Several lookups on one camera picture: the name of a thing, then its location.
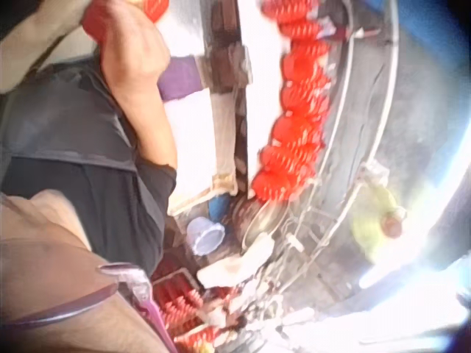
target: purple fabric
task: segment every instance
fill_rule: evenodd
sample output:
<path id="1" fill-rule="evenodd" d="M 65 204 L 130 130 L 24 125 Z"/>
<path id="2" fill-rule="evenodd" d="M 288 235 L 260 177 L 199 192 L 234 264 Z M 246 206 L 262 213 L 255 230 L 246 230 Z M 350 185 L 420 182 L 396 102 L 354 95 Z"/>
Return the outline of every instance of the purple fabric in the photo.
<path id="1" fill-rule="evenodd" d="M 202 90 L 194 57 L 172 57 L 157 86 L 163 101 L 181 99 Z"/>

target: forearm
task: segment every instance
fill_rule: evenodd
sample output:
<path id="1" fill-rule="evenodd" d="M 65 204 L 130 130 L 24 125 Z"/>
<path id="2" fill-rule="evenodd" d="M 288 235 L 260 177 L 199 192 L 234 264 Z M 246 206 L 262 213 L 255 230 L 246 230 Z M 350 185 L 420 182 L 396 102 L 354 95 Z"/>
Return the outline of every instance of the forearm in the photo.
<path id="1" fill-rule="evenodd" d="M 157 87 L 139 99 L 118 99 L 138 137 L 142 158 L 177 169 L 177 148 Z"/>
<path id="2" fill-rule="evenodd" d="M 80 25 L 91 0 L 45 0 L 1 42 L 0 93 L 12 90 L 40 56 Z"/>

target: metal wire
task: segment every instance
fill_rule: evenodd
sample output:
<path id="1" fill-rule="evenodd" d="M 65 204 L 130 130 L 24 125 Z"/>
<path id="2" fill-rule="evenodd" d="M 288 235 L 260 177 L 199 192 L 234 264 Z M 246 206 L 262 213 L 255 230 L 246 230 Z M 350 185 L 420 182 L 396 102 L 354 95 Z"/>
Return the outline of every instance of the metal wire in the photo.
<path id="1" fill-rule="evenodd" d="M 349 16 L 352 14 L 352 8 L 348 7 Z M 372 145 L 369 148 L 368 153 L 364 162 L 366 165 L 369 165 L 375 158 L 376 152 L 383 137 L 384 129 L 386 128 L 386 123 L 388 121 L 389 112 L 391 111 L 392 98 L 394 95 L 394 89 L 396 86 L 397 79 L 397 67 L 399 63 L 399 16 L 397 13 L 397 0 L 389 0 L 389 11 L 391 16 L 391 28 L 392 28 L 392 37 L 391 37 L 391 62 L 389 64 L 389 80 L 386 90 L 386 98 L 383 104 L 383 111 L 381 112 L 380 122 L 373 139 Z M 330 239 L 334 236 L 336 230 L 339 228 L 342 221 L 348 214 L 348 211 L 352 207 L 353 202 L 355 201 L 356 196 L 358 195 L 359 190 L 361 189 L 363 182 L 360 179 L 357 179 L 350 189 L 347 192 L 347 197 L 342 205 L 342 209 L 339 217 L 334 221 L 331 227 L 327 230 L 325 235 L 322 237 L 318 246 L 314 249 L 313 254 L 311 255 L 311 260 L 305 263 L 302 268 L 278 291 L 278 293 L 283 293 L 287 288 L 289 288 L 302 274 L 304 274 L 315 259 L 319 256 L 323 248 L 325 248 Z"/>

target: black shirt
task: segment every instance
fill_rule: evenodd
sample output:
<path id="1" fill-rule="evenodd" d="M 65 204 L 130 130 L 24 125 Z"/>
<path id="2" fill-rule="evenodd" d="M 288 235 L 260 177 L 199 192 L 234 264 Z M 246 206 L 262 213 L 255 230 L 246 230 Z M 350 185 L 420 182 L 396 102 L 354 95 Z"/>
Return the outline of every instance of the black shirt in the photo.
<path id="1" fill-rule="evenodd" d="M 138 160 L 138 173 L 165 215 L 175 187 L 173 168 Z M 162 256 L 164 224 L 145 210 L 131 171 L 52 160 L 13 158 L 1 185 L 9 196 L 32 198 L 58 190 L 74 205 L 93 252 L 110 262 L 129 262 L 149 275 Z"/>

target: metal wire frame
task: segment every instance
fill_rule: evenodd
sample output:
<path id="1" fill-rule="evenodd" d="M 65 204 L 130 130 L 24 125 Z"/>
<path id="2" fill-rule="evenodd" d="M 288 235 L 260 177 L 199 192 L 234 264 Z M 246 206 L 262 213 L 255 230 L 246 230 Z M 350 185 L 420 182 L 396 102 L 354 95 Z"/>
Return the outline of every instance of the metal wire frame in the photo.
<path id="1" fill-rule="evenodd" d="M 347 9 L 347 15 L 348 15 L 348 21 L 349 21 L 349 31 L 350 33 L 353 33 L 354 29 L 354 17 L 353 17 L 353 7 L 351 0 L 342 0 L 344 3 L 345 8 Z M 384 129 L 386 127 L 386 123 L 388 121 L 389 117 L 389 112 L 391 110 L 392 106 L 392 98 L 394 95 L 394 89 L 396 85 L 396 78 L 397 78 L 397 67 L 398 67 L 398 58 L 399 58 L 399 18 L 398 18 L 398 12 L 397 12 L 397 0 L 389 0 L 389 16 L 390 16 L 390 26 L 391 26 L 391 38 L 389 41 L 390 45 L 390 63 L 389 63 L 389 79 L 388 79 L 388 85 L 386 89 L 386 96 L 385 100 L 383 103 L 383 110 L 380 115 L 380 121 L 378 123 L 378 128 L 376 130 L 376 134 L 374 139 L 372 140 L 372 143 L 370 147 L 367 150 L 367 153 L 365 154 L 365 158 L 363 159 L 363 165 L 368 166 L 374 159 L 375 155 L 378 151 L 378 147 L 380 145 L 381 138 L 383 137 Z M 302 267 L 299 269 L 299 271 L 296 272 L 294 276 L 292 276 L 286 283 L 284 283 L 281 287 L 277 288 L 276 293 L 277 294 L 282 294 L 284 291 L 286 291 L 295 281 L 297 281 L 303 274 L 306 273 L 306 271 L 313 265 L 314 261 L 316 258 L 320 255 L 322 250 L 328 246 L 330 240 L 332 237 L 336 234 L 336 230 L 339 228 L 340 224 L 342 221 L 346 218 L 350 208 L 353 205 L 353 202 L 355 201 L 356 196 L 358 195 L 359 190 L 362 188 L 364 185 L 363 180 L 361 178 L 355 178 L 351 186 L 349 187 L 346 197 L 344 198 L 344 201 L 341 204 L 341 210 L 338 216 L 330 215 L 328 213 L 324 213 L 321 210 L 312 208 L 311 204 L 314 199 L 314 195 L 319 189 L 319 186 L 322 184 L 322 175 L 325 171 L 327 162 L 329 160 L 329 156 L 331 153 L 331 150 L 333 148 L 333 144 L 336 140 L 336 133 L 339 128 L 339 124 L 341 121 L 341 116 L 344 110 L 344 104 L 347 98 L 347 92 L 349 89 L 349 84 L 350 84 L 350 77 L 352 73 L 352 66 L 353 66 L 353 53 L 354 53 L 354 42 L 355 42 L 355 36 L 352 35 L 350 36 L 349 42 L 348 42 L 348 52 L 347 52 L 347 64 L 346 64 L 346 71 L 345 71 L 345 78 L 343 82 L 343 87 L 341 89 L 341 96 L 339 100 L 339 108 L 337 109 L 336 117 L 334 120 L 334 125 L 333 125 L 333 131 L 330 136 L 330 140 L 327 144 L 327 148 L 323 157 L 323 160 L 321 162 L 321 165 L 319 167 L 319 178 L 314 181 L 314 184 L 311 187 L 311 191 L 309 193 L 306 209 L 304 209 L 299 218 L 297 218 L 293 213 L 291 213 L 291 216 L 288 217 L 286 220 L 285 224 L 282 226 L 280 231 L 282 232 L 283 235 L 286 234 L 286 230 L 288 229 L 289 225 L 292 225 L 294 223 L 297 224 L 296 229 L 294 230 L 294 233 L 292 236 L 295 238 L 298 238 L 300 230 L 307 225 L 305 225 L 303 222 L 305 220 L 305 217 L 307 214 L 314 212 L 319 215 L 322 215 L 326 218 L 330 219 L 330 225 L 323 234 L 323 236 L 319 239 L 317 235 L 314 235 L 310 230 L 310 236 L 313 238 L 313 240 L 316 241 L 316 248 L 309 254 L 309 260 L 302 265 Z M 284 243 L 285 247 L 288 247 L 289 244 L 288 242 Z M 282 254 L 282 257 L 280 258 L 280 264 L 274 266 L 273 271 L 267 271 L 267 272 L 276 272 L 275 280 L 273 281 L 275 285 L 278 284 L 280 276 L 283 272 L 283 270 L 286 268 L 286 262 L 288 259 L 288 253 L 289 250 L 285 249 L 284 253 Z M 268 277 L 270 275 L 269 273 L 264 273 L 262 276 L 263 277 Z"/>

